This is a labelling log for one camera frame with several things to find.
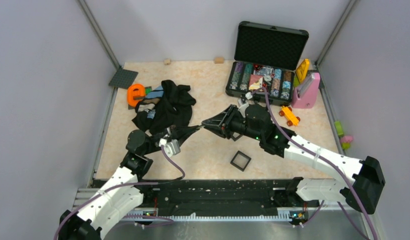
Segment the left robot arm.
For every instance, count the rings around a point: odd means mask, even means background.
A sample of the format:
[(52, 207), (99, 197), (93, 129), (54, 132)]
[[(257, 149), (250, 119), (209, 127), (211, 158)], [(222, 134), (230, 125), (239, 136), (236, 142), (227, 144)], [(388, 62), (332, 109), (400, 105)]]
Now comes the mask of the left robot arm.
[(157, 186), (158, 182), (142, 180), (153, 163), (146, 155), (161, 152), (181, 172), (182, 180), (186, 174), (171, 157), (180, 153), (181, 145), (200, 129), (201, 125), (173, 125), (155, 135), (139, 129), (130, 132), (127, 153), (114, 174), (86, 202), (61, 215), (53, 238), (102, 240), (134, 208), (149, 206), (154, 194), (143, 186)]

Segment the black printed t-shirt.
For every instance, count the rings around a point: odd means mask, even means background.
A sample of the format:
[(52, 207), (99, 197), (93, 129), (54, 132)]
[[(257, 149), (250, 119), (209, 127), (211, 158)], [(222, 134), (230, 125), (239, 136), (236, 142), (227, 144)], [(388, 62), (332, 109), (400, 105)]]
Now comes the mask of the black printed t-shirt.
[(197, 102), (190, 91), (190, 85), (163, 80), (136, 105), (132, 122), (139, 130), (149, 131), (152, 135), (171, 126), (187, 127)]

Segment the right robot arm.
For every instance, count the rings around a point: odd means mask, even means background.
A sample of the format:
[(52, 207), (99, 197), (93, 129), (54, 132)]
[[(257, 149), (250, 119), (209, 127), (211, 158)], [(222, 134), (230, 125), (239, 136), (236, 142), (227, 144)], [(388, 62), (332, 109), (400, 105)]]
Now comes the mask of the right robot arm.
[(281, 127), (271, 111), (259, 104), (239, 109), (230, 105), (221, 113), (202, 121), (202, 126), (219, 137), (229, 139), (234, 133), (255, 139), (267, 153), (306, 164), (324, 172), (330, 179), (294, 178), (286, 200), (292, 206), (304, 201), (345, 202), (369, 215), (375, 213), (386, 181), (380, 162), (348, 157), (320, 147)]

